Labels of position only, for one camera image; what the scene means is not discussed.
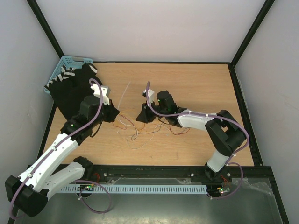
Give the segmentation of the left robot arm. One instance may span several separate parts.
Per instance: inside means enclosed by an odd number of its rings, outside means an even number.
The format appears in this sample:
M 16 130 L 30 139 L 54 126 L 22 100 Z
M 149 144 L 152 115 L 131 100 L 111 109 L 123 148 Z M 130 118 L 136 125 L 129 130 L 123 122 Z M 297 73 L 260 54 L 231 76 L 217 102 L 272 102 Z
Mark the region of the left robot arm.
M 67 167 L 56 171 L 61 162 L 82 142 L 92 137 L 93 128 L 113 122 L 119 111 L 107 96 L 95 94 L 81 102 L 79 112 L 68 120 L 46 152 L 18 177 L 9 176 L 5 189 L 11 207 L 16 206 L 29 217 L 39 214 L 47 202 L 63 187 L 83 183 L 83 189 L 99 186 L 91 181 L 93 163 L 77 157 Z

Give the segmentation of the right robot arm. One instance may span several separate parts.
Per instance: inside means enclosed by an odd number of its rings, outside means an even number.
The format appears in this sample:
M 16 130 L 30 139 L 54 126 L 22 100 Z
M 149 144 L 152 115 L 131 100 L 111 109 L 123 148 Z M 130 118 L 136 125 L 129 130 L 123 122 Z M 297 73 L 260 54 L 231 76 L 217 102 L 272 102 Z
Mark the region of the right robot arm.
M 208 114 L 194 112 L 177 106 L 168 91 L 157 94 L 157 105 L 153 90 L 144 90 L 142 95 L 146 102 L 142 104 L 136 121 L 147 124 L 155 118 L 165 118 L 170 126 L 194 128 L 208 133 L 215 147 L 215 152 L 205 165 L 204 176 L 208 181 L 216 181 L 235 153 L 249 144 L 247 131 L 226 110 Z

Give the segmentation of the grey zip tie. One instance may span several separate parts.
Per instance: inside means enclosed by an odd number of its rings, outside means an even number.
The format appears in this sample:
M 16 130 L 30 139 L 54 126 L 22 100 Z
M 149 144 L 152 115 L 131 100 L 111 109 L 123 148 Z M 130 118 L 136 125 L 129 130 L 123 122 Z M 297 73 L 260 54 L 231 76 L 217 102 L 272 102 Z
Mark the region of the grey zip tie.
M 123 91 L 123 93 L 122 93 L 122 95 L 121 95 L 121 97 L 120 97 L 119 103 L 118 103 L 118 105 L 117 105 L 117 109 L 118 109 L 119 111 L 121 111 L 121 104 L 122 104 L 122 102 L 123 102 L 124 96 L 125 96 L 125 94 L 126 94 L 128 88 L 129 88 L 130 84 L 131 84 L 131 81 L 128 82 L 128 84 L 126 85 L 126 87 L 125 87 L 125 89 L 124 89 L 124 91 Z

